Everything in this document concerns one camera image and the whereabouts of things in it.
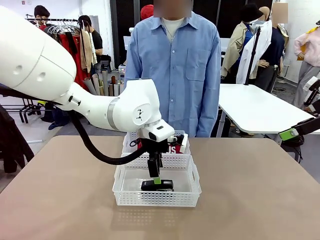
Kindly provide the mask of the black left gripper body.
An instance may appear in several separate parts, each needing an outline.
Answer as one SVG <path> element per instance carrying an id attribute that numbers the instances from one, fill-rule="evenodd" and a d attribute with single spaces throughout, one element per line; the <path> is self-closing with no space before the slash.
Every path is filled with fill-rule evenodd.
<path id="1" fill-rule="evenodd" d="M 167 139 L 157 142 L 147 138 L 138 138 L 138 142 L 140 143 L 138 157 L 145 153 L 148 153 L 150 157 L 153 155 L 156 155 L 157 157 L 157 153 L 167 153 L 169 151 L 170 143 Z"/>

